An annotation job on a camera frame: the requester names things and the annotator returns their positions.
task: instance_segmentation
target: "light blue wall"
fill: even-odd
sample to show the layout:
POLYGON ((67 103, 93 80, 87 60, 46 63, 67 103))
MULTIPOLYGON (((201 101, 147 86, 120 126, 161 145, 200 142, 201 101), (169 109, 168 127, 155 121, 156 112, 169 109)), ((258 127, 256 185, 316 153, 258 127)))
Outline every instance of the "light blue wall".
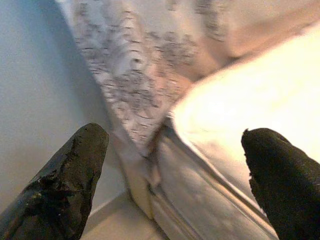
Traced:
MULTIPOLYGON (((0 212, 82 125, 108 129, 100 90, 51 1, 0 1, 0 212)), ((109 147, 93 210, 125 191, 109 147)))

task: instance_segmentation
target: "mattress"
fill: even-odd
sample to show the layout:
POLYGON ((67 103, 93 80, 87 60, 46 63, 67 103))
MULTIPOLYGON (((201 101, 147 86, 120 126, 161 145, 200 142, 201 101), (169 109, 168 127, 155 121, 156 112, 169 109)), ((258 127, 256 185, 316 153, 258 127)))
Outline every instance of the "mattress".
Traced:
POLYGON ((320 24, 308 27, 198 82, 172 109, 161 188, 203 239, 276 239, 251 194, 241 136, 270 128, 320 160, 319 39, 320 24))

